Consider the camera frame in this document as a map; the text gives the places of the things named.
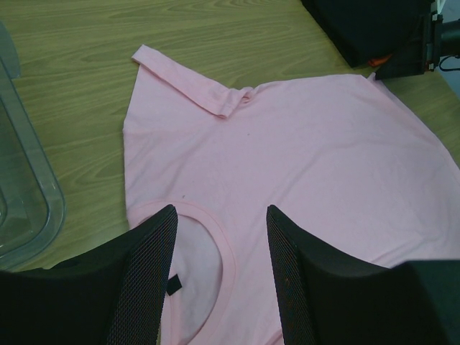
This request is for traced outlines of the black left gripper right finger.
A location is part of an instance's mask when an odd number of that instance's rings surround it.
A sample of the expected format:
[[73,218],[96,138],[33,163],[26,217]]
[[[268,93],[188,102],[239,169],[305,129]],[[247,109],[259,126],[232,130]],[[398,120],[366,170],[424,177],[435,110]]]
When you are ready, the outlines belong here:
[[457,344],[459,262],[384,268],[357,259],[267,209],[286,344]]

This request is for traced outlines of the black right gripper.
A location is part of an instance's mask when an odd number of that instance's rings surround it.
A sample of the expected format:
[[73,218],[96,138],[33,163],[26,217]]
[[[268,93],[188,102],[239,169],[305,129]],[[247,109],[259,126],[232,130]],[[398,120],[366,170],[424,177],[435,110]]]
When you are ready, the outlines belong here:
[[428,36],[428,16],[423,15],[408,41],[391,55],[375,73],[377,81],[422,75],[438,68],[443,72],[459,71],[444,68],[449,58],[459,59],[459,19],[450,22],[433,13]]

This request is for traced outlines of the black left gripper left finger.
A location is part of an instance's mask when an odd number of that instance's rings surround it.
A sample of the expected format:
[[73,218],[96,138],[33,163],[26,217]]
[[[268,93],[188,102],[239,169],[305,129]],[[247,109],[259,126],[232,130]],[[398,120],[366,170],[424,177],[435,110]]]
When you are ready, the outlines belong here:
[[166,206],[50,269],[1,273],[3,344],[155,344],[178,227]]

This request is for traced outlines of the pink t shirt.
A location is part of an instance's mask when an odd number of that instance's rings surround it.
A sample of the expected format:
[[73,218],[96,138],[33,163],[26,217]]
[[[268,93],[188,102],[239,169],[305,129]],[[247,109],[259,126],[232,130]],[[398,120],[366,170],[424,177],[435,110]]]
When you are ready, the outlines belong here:
[[178,213],[162,344],[281,344],[267,207],[393,267],[459,257],[459,168],[385,86],[329,75],[227,88],[142,46],[124,120],[126,212]]

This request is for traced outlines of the clear plastic bin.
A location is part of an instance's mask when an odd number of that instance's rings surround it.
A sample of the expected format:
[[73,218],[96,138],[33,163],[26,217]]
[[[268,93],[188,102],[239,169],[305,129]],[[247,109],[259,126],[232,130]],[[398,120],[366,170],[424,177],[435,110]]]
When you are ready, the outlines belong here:
[[1,269],[14,270],[48,247],[63,226],[65,198],[14,79],[13,40],[1,28]]

